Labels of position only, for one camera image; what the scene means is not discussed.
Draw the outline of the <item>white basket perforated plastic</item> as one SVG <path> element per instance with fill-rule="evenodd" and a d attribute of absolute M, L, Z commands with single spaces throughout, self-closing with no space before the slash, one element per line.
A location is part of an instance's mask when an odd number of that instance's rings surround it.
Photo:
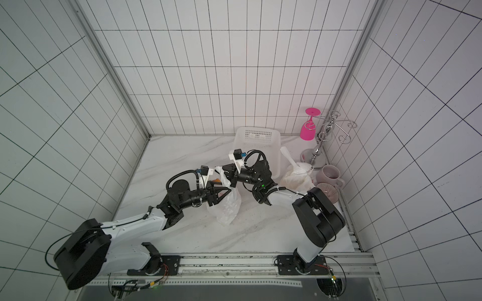
<path fill-rule="evenodd" d="M 234 149 L 242 149 L 244 153 L 255 149 L 262 151 L 269 163 L 272 178 L 276 179 L 281 173 L 281 134 L 277 130 L 240 127 L 236 131 L 233 142 Z"/>

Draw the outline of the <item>white printed plastic bag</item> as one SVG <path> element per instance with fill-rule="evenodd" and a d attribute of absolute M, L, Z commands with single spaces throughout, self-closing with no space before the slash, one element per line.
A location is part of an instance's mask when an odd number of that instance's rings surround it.
<path fill-rule="evenodd" d="M 280 148 L 280 152 L 291 165 L 280 180 L 280 187 L 285 187 L 293 191 L 309 191 L 314 188 L 315 185 L 311 179 L 311 173 L 313 171 L 311 164 L 297 163 L 284 146 Z"/>

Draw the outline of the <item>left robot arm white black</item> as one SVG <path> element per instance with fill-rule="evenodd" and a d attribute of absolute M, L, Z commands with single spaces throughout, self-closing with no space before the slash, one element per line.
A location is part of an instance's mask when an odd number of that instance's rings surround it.
<path fill-rule="evenodd" d="M 215 206 L 234 186 L 230 181 L 211 181 L 203 173 L 208 168 L 183 171 L 166 183 L 166 196 L 145 213 L 117 221 L 83 222 L 76 231 L 63 237 L 63 245 L 53 256 L 69 290 L 76 290 L 99 275 L 140 270 L 154 275 L 163 266 L 159 250 L 142 237 L 174 226 L 183 210 L 203 203 Z"/>

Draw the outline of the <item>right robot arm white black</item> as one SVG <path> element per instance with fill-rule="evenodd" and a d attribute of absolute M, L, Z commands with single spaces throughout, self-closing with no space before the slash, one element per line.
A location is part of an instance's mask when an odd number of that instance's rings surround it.
<path fill-rule="evenodd" d="M 234 149 L 228 154 L 231 164 L 222 167 L 231 187 L 238 183 L 249 184 L 252 196 L 259 204 L 285 206 L 293 209 L 306 235 L 306 239 L 293 253 L 297 269 L 304 273 L 318 255 L 346 226 L 340 211 L 320 188 L 305 193 L 279 186 L 272 179 L 266 155 L 261 150 L 243 152 Z"/>

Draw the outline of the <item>metal glass rack stand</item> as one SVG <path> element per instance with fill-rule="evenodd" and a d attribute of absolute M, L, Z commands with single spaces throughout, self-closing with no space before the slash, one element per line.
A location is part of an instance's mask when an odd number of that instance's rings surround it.
<path fill-rule="evenodd" d="M 350 119 L 340 119 L 339 111 L 332 110 L 326 117 L 314 117 L 313 122 L 316 124 L 316 135 L 313 140 L 316 146 L 312 149 L 304 150 L 300 155 L 302 163 L 311 164 L 312 169 L 320 170 L 328 162 L 324 151 L 324 144 L 331 141 L 335 137 L 335 131 L 339 130 L 341 134 L 338 140 L 341 144 L 350 144 L 351 136 L 347 130 L 342 128 L 342 124 L 346 124 L 349 129 L 356 129 L 358 124 Z"/>

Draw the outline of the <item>pink wine glass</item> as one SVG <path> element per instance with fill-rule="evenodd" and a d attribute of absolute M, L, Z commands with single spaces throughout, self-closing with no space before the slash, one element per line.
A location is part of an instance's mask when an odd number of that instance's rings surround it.
<path fill-rule="evenodd" d="M 303 124 L 299 136 L 302 140 L 310 141 L 313 140 L 316 135 L 316 124 L 313 122 L 313 118 L 319 117 L 321 111 L 317 108 L 308 108 L 305 110 L 305 113 L 310 118 Z"/>

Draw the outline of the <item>pale pink mug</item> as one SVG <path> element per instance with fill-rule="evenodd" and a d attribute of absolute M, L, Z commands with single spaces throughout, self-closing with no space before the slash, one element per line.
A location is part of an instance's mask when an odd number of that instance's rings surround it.
<path fill-rule="evenodd" d="M 345 181 L 341 178 L 340 170 L 333 165 L 325 165 L 316 175 L 317 183 L 326 183 L 334 186 L 335 188 L 343 189 L 346 185 Z"/>

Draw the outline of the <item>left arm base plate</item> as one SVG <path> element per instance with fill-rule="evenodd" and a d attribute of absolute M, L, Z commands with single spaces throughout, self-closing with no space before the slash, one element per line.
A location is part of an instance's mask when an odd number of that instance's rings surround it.
<path fill-rule="evenodd" d="M 177 255 L 155 257 L 150 259 L 145 267 L 140 270 L 130 269 L 128 276 L 175 276 L 178 274 L 181 257 Z"/>

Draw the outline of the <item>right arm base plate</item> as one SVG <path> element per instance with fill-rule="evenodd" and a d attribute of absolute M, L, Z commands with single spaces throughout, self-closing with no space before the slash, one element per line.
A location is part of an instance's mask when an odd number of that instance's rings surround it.
<path fill-rule="evenodd" d="M 278 255 L 274 261 L 279 275 L 302 276 L 302 275 L 328 275 L 326 258 L 317 256 L 311 262 L 306 263 L 298 255 Z"/>

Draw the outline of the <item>aluminium mounting rail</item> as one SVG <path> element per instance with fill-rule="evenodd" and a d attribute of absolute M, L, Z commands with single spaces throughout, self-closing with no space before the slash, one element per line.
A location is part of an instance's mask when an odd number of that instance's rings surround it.
<path fill-rule="evenodd" d="M 127 270 L 111 272 L 95 277 L 89 285 L 115 287 L 142 287 L 155 283 L 181 284 L 248 284 L 248 283 L 286 283 L 292 285 L 298 278 L 379 278 L 380 273 L 370 253 L 325 253 L 328 275 L 284 276 L 278 274 L 274 264 L 275 253 L 188 253 L 180 256 L 178 274 L 175 276 L 128 276 Z"/>

